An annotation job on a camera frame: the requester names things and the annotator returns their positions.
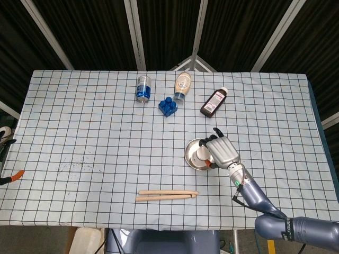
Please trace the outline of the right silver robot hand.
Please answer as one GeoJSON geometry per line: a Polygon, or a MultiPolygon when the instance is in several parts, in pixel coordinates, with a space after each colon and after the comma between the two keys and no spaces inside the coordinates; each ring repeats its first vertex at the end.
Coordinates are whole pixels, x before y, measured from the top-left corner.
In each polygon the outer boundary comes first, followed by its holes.
{"type": "Polygon", "coordinates": [[[217,127],[213,130],[217,135],[212,134],[199,141],[199,146],[205,147],[210,154],[203,160],[207,167],[228,169],[232,164],[240,163],[240,155],[230,140],[217,127]]]}

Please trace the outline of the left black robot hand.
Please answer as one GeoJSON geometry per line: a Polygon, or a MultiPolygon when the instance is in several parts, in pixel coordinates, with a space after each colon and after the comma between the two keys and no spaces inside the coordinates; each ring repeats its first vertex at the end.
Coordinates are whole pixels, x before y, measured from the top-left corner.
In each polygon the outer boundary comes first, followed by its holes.
{"type": "MultiPolygon", "coordinates": [[[[7,140],[0,146],[0,169],[3,168],[3,162],[4,162],[7,149],[15,142],[16,142],[16,139],[7,140]]],[[[23,176],[24,172],[25,172],[24,170],[20,170],[18,173],[10,177],[1,177],[1,173],[0,173],[0,186],[20,179],[23,176]]]]}

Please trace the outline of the round metal plate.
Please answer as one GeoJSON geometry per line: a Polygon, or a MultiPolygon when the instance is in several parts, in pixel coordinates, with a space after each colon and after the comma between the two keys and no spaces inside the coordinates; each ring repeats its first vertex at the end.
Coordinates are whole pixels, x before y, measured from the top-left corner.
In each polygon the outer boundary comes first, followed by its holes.
{"type": "Polygon", "coordinates": [[[215,169],[217,168],[217,164],[215,163],[212,155],[210,157],[210,161],[206,161],[206,166],[203,166],[203,167],[197,167],[196,165],[194,165],[191,161],[191,157],[192,157],[192,154],[201,146],[199,146],[199,142],[200,142],[201,139],[194,139],[194,140],[191,140],[186,148],[185,148],[185,152],[184,152],[184,157],[185,157],[185,160],[186,162],[190,165],[190,167],[192,167],[193,169],[195,170],[199,170],[199,171],[204,171],[204,170],[208,170],[208,169],[215,169]]]}

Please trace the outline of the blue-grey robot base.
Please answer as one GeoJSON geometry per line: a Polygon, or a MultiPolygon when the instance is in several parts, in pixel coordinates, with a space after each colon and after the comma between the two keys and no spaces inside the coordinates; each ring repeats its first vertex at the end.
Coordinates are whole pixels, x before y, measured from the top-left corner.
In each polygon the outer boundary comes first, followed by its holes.
{"type": "Polygon", "coordinates": [[[111,229],[105,254],[220,254],[219,231],[111,229]]]}

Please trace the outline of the brown medicine bottle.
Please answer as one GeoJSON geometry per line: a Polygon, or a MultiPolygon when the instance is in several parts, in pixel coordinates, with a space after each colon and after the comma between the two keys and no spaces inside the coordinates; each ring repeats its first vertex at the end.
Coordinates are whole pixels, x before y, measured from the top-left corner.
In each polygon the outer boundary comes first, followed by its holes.
{"type": "Polygon", "coordinates": [[[208,118],[213,117],[216,111],[225,101],[227,93],[228,89],[226,87],[215,90],[213,94],[206,100],[204,105],[200,108],[200,112],[208,118]]]}

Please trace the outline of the blue building block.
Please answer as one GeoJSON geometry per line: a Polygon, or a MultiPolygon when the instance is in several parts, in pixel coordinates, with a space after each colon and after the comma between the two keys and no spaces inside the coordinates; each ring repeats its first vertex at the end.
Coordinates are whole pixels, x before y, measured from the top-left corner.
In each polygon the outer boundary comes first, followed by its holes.
{"type": "Polygon", "coordinates": [[[158,108],[165,117],[168,117],[177,111],[177,104],[171,97],[167,97],[158,104],[158,108]]]}

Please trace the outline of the light blue checkered tablecloth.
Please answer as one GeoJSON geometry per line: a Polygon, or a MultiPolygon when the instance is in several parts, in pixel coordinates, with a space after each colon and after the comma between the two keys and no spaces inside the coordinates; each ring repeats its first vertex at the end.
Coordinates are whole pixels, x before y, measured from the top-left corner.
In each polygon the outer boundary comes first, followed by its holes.
{"type": "Polygon", "coordinates": [[[136,101],[137,71],[36,70],[2,171],[0,225],[207,230],[252,228],[255,211],[232,201],[223,169],[185,161],[193,139],[218,127],[271,202],[289,217],[339,222],[339,202],[303,74],[191,72],[176,113],[158,103],[174,93],[174,71],[150,71],[151,99],[136,101]],[[200,108],[228,89],[213,117],[200,108]],[[147,190],[195,198],[136,202],[147,190]]]}

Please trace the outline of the beige squeeze sauce bottle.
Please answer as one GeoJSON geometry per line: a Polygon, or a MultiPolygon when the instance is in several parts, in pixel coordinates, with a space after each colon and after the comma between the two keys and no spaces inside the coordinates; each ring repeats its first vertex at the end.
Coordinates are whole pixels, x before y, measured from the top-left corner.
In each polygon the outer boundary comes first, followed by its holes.
{"type": "Polygon", "coordinates": [[[174,96],[175,100],[184,101],[191,87],[191,75],[187,72],[179,74],[175,81],[174,96]]]}

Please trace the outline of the brown cardboard box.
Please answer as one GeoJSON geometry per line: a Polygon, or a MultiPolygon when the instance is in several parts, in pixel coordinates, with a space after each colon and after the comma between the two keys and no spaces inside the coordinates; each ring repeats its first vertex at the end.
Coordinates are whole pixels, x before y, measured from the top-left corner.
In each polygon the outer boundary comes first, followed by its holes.
{"type": "Polygon", "coordinates": [[[75,226],[70,226],[68,228],[67,242],[66,242],[64,254],[69,254],[69,251],[71,249],[76,230],[77,230],[77,227],[75,227],[75,226]]]}

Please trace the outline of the grey metal table leg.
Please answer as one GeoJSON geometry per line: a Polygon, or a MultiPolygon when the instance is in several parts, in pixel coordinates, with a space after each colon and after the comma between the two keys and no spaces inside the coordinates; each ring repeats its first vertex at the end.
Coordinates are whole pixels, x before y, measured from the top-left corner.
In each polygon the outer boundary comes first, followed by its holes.
{"type": "Polygon", "coordinates": [[[234,254],[240,254],[237,229],[233,229],[233,237],[234,237],[234,254]]]}

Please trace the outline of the white plastic container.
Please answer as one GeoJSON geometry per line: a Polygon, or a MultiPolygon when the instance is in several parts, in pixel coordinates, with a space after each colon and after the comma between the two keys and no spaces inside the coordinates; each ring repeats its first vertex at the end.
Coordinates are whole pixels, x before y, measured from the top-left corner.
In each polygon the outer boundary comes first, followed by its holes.
{"type": "Polygon", "coordinates": [[[77,228],[69,254],[104,254],[105,229],[77,228]]]}

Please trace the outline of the blue soda can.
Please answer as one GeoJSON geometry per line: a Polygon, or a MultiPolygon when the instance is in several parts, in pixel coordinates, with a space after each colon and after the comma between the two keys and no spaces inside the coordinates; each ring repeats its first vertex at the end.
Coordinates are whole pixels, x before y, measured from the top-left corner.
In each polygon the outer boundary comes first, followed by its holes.
{"type": "Polygon", "coordinates": [[[136,100],[142,103],[148,102],[151,92],[151,78],[148,76],[140,76],[137,79],[136,100]]]}

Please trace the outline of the white metal frame beam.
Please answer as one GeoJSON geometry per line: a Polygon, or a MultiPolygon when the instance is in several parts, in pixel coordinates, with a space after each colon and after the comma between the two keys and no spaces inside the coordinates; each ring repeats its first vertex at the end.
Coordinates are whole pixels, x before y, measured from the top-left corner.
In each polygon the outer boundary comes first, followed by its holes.
{"type": "Polygon", "coordinates": [[[323,130],[326,130],[339,123],[339,111],[322,121],[323,130]]]}
{"type": "Polygon", "coordinates": [[[11,115],[12,117],[14,117],[17,120],[20,118],[20,113],[13,110],[11,107],[7,106],[2,101],[0,101],[0,109],[3,110],[4,112],[6,112],[7,114],[11,115]]]}

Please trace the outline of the white triangular frame brace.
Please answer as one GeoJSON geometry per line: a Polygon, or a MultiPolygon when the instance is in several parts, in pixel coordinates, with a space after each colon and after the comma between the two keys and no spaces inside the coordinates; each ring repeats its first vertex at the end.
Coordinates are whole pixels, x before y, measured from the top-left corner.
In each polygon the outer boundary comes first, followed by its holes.
{"type": "Polygon", "coordinates": [[[209,63],[197,56],[195,62],[192,57],[184,59],[182,62],[171,68],[171,71],[198,71],[198,72],[217,72],[209,63]]]}

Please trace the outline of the white metal frame post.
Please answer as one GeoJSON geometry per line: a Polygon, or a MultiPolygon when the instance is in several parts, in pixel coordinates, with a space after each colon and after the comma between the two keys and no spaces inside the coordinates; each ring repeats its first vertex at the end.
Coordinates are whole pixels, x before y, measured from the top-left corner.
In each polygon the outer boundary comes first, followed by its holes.
{"type": "Polygon", "coordinates": [[[208,6],[208,0],[200,0],[200,7],[199,7],[199,14],[198,14],[198,20],[197,20],[197,26],[195,30],[195,37],[194,37],[194,43],[193,43],[193,50],[192,50],[192,61],[194,61],[197,58],[198,52],[199,52],[199,46],[204,26],[204,20],[206,17],[207,12],[207,6],[208,6]]]}
{"type": "Polygon", "coordinates": [[[292,0],[291,4],[287,8],[282,19],[265,45],[263,51],[252,67],[251,72],[259,72],[262,69],[306,1],[307,0],[292,0]]]}
{"type": "Polygon", "coordinates": [[[137,69],[139,71],[146,71],[147,68],[144,55],[144,46],[142,41],[137,0],[124,0],[124,6],[126,10],[126,16],[128,20],[128,26],[137,69]]]}
{"type": "Polygon", "coordinates": [[[71,64],[66,53],[62,49],[58,40],[54,36],[50,27],[42,17],[38,8],[32,0],[20,0],[24,8],[27,10],[28,14],[31,16],[35,24],[38,26],[39,30],[42,32],[43,36],[46,38],[47,42],[50,44],[60,61],[64,64],[65,68],[68,70],[74,70],[74,66],[71,64]]]}

